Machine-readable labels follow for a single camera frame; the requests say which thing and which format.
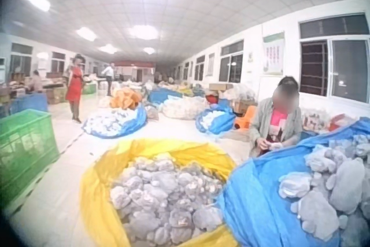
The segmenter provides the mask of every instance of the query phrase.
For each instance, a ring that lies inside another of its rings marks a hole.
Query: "floor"
[[[99,98],[83,96],[80,118],[98,109]],[[60,159],[53,164],[29,197],[21,196],[8,209],[14,212],[10,224],[29,246],[95,246],[79,213],[79,180],[84,171],[120,139],[99,139],[82,132],[73,123],[68,104],[50,106],[54,134]],[[211,142],[227,152],[237,164],[247,159],[249,144],[231,139],[217,139],[201,134],[194,121],[169,119],[160,114],[159,121],[150,121],[142,129],[124,139],[175,138]]]

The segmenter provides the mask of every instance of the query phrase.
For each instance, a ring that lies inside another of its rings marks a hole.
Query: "yellow tarp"
[[[169,152],[179,165],[197,161],[224,179],[227,179],[235,168],[235,163],[222,150],[210,144],[168,139],[121,141],[84,173],[80,184],[82,218],[87,231],[98,246],[130,247],[119,216],[109,201],[112,182],[134,158],[152,158],[163,152]],[[238,243],[223,225],[212,233],[204,233],[180,246],[236,247]]]

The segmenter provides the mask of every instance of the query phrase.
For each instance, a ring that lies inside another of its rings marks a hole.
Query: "man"
[[[108,96],[110,96],[110,97],[112,96],[112,94],[110,93],[110,88],[112,86],[112,80],[114,78],[114,70],[113,70],[113,67],[114,67],[114,63],[111,63],[102,72],[102,75],[105,75],[106,76],[106,81],[108,82]]]

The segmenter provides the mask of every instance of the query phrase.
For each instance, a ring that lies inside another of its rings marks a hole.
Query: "seated woman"
[[[302,132],[298,102],[298,83],[293,77],[286,76],[279,82],[272,98],[258,104],[249,130],[253,144],[250,157],[298,143]]]
[[[43,87],[42,87],[42,81],[39,74],[39,71],[36,69],[34,70],[34,75],[32,76],[31,82],[28,85],[29,91],[35,92],[35,93],[42,93]]]

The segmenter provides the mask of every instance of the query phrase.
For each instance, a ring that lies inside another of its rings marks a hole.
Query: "white tiled floor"
[[[84,96],[81,119],[98,108],[98,98]],[[73,123],[68,104],[50,106],[55,138],[59,150],[82,134]],[[187,141],[212,142],[224,149],[237,164],[247,159],[249,144],[230,139],[214,139],[201,134],[194,121],[169,119],[160,115],[142,129],[124,139],[176,138]],[[94,246],[84,230],[79,213],[79,182],[83,172],[104,151],[121,139],[99,139],[82,134],[45,174],[20,212],[10,223],[30,246]]]

